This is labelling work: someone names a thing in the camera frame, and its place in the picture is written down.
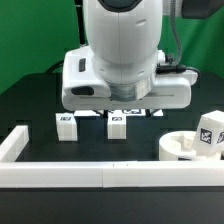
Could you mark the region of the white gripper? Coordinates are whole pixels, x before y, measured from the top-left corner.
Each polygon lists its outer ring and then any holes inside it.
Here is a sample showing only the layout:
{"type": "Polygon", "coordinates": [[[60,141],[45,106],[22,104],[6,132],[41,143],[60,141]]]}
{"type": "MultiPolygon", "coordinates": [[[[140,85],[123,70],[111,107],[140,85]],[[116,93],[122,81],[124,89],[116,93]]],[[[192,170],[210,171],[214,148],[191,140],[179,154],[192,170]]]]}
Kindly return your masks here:
{"type": "Polygon", "coordinates": [[[158,60],[157,50],[145,62],[119,65],[107,62],[90,47],[65,56],[62,104],[76,110],[179,109],[191,102],[198,74],[179,71],[158,60]]]}

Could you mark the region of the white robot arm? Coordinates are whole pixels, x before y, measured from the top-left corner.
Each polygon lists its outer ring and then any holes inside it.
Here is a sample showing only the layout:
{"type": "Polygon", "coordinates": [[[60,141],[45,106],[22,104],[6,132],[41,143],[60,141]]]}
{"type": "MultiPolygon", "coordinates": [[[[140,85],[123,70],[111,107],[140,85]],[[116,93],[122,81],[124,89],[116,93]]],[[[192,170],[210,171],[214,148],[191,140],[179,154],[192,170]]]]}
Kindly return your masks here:
{"type": "Polygon", "coordinates": [[[88,44],[65,55],[70,110],[185,108],[198,73],[158,49],[162,18],[205,19],[224,0],[83,0],[88,44]]]}

